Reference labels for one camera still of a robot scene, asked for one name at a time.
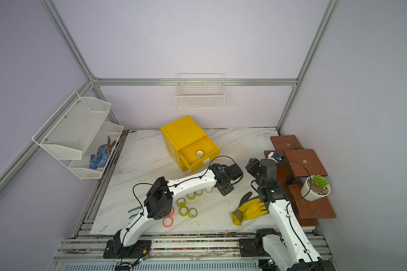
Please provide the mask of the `clear tape roll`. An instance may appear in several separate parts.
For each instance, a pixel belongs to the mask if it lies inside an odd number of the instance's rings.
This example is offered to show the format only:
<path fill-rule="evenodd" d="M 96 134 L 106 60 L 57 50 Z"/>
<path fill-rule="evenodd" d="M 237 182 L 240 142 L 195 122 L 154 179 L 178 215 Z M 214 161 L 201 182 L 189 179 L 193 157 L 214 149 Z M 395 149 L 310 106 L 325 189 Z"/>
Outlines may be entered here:
<path fill-rule="evenodd" d="M 213 192 L 213 188 L 212 188 L 212 187 L 205 189 L 205 193 L 207 193 L 207 194 L 211 194 L 212 192 Z"/>
<path fill-rule="evenodd" d="M 198 150 L 197 152 L 196 152 L 196 157 L 198 158 L 198 159 L 200 159 L 200 158 L 202 158 L 203 157 L 203 151 L 202 150 Z"/>

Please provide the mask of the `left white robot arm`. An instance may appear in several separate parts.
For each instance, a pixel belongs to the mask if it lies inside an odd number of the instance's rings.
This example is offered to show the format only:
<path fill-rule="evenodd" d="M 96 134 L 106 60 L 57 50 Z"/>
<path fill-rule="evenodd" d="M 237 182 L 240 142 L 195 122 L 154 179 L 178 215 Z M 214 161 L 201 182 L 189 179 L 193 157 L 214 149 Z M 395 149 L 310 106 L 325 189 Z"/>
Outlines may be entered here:
<path fill-rule="evenodd" d="M 222 196 L 226 196 L 234 189 L 244 174 L 240 166 L 212 164 L 206 170 L 189 177 L 166 180 L 164 177 L 156 179 L 147 192 L 145 201 L 138 201 L 136 208 L 139 213 L 132 216 L 126 227 L 117 231 L 113 237 L 114 251 L 118 254 L 126 247 L 136 244 L 144 231 L 150 228 L 153 221 L 167 217 L 178 199 L 198 190 L 217 188 Z"/>

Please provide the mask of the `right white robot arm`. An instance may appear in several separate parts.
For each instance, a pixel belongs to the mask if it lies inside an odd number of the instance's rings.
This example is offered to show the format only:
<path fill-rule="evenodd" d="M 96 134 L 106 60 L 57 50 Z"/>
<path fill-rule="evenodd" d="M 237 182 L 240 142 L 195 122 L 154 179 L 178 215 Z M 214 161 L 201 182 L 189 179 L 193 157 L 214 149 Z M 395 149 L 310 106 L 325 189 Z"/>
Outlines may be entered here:
<path fill-rule="evenodd" d="M 258 243 L 271 257 L 279 271 L 334 271 L 330 260 L 322 259 L 304 233 L 292 203 L 278 185 L 275 159 L 249 159 L 246 170 L 254 177 L 259 199 L 275 220 L 280 235 L 265 229 L 258 233 Z"/>

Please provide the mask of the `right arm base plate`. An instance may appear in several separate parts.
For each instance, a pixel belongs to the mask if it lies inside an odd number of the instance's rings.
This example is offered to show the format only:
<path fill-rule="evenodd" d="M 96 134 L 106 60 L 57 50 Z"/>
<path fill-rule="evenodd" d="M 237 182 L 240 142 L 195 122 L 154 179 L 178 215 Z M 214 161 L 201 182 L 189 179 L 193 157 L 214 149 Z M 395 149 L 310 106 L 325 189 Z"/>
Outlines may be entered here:
<path fill-rule="evenodd" d="M 240 255 L 242 257 L 255 257 L 265 256 L 269 257 L 269 254 L 263 248 L 262 238 L 267 235 L 278 235 L 272 228 L 258 229 L 253 238 L 246 238 L 239 240 Z"/>

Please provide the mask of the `yellow drawer cabinet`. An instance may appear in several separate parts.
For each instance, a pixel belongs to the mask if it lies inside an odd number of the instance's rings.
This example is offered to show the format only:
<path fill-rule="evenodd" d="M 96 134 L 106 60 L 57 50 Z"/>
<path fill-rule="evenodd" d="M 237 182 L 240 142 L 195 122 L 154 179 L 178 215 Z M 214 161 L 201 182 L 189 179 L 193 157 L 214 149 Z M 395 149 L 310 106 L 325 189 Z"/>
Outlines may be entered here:
<path fill-rule="evenodd" d="M 167 151 L 183 172 L 194 172 L 220 154 L 220 148 L 190 116 L 163 126 L 161 132 Z M 196 157 L 198 150 L 204 152 L 200 159 Z"/>

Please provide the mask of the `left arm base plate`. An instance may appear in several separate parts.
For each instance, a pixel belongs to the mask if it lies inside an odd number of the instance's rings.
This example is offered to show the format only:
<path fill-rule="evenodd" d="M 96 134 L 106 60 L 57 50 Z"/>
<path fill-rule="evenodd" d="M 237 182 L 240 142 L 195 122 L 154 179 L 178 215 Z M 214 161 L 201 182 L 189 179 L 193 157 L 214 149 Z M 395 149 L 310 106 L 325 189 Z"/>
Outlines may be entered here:
<path fill-rule="evenodd" d="M 121 230 L 119 230 L 113 239 L 107 242 L 104 250 L 104 259 L 141 259 L 149 254 L 151 249 L 150 240 L 138 240 L 134 245 L 125 247 L 122 243 Z"/>

